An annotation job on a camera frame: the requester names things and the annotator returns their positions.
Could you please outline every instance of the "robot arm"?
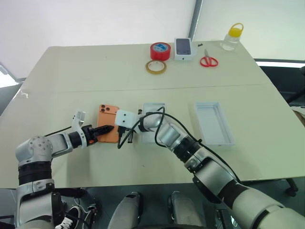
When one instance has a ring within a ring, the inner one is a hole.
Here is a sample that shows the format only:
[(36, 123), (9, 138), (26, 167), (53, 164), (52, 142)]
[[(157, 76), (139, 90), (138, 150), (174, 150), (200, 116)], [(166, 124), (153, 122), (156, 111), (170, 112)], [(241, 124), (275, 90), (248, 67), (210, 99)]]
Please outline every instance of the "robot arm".
[(64, 218), (60, 193), (55, 192), (51, 176), (53, 158), (67, 154), (79, 146), (97, 142), (97, 136), (110, 132), (111, 125), (92, 128), (81, 127), (84, 113), (73, 117), (72, 133), (35, 136), (18, 146), (19, 186), (15, 224), (19, 228), (54, 228)]
[[(240, 184), (230, 167), (212, 150), (201, 146), (171, 120), (162, 119), (162, 116), (164, 113), (161, 112), (141, 115), (135, 131), (158, 131), (158, 141), (193, 173), (193, 182), (203, 195), (210, 202), (223, 203), (243, 229), (298, 229), (305, 225), (305, 218), (297, 212), (285, 208), (256, 189)], [(117, 112), (117, 125), (131, 128), (128, 120), (135, 119), (126, 111)]]

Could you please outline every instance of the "plastic bottle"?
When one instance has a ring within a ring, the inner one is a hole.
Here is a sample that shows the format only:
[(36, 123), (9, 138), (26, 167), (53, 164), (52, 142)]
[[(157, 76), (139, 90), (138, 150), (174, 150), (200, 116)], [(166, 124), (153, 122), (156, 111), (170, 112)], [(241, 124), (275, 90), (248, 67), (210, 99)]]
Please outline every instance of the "plastic bottle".
[[(236, 28), (235, 27), (236, 25), (241, 25), (242, 28), (241, 29)], [(239, 43), (240, 36), (242, 35), (243, 30), (244, 30), (244, 25), (241, 23), (236, 23), (232, 25), (229, 32), (225, 36), (224, 41), (221, 42), (220, 44), (222, 48), (228, 51), (234, 50)]]

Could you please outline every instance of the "red tape roll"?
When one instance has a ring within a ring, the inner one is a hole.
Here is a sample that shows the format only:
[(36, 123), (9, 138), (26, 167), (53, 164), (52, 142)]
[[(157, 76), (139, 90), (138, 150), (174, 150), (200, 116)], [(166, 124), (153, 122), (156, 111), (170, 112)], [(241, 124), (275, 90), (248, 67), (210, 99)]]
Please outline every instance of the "red tape roll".
[(151, 45), (151, 58), (153, 60), (166, 61), (170, 55), (171, 46), (168, 43), (157, 42)]

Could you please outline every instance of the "sneaker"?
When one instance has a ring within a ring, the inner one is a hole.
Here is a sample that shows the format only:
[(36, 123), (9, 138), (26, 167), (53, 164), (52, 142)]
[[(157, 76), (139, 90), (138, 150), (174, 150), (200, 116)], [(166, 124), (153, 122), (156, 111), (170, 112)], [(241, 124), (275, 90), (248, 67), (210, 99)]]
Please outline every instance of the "sneaker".
[[(68, 211), (68, 214), (75, 218), (79, 218), (79, 217), (81, 217), (81, 209), (77, 206), (74, 206), (74, 207), (70, 208), (70, 210)], [(61, 224), (59, 224), (55, 227), (55, 229), (76, 229), (76, 227), (78, 225), (78, 220), (73, 217), (70, 217), (68, 214), (63, 219)]]

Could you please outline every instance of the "yellow bottle cap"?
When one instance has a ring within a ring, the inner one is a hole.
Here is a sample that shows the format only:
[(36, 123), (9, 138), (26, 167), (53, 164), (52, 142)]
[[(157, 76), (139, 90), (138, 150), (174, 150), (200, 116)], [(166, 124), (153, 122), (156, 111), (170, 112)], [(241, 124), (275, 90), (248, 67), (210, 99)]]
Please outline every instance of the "yellow bottle cap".
[[(234, 27), (235, 25), (241, 25), (242, 28), (241, 29), (235, 28)], [(242, 35), (243, 30), (244, 30), (244, 25), (241, 23), (236, 23), (236, 24), (232, 25), (232, 27), (230, 28), (228, 33), (231, 37), (240, 37)]]

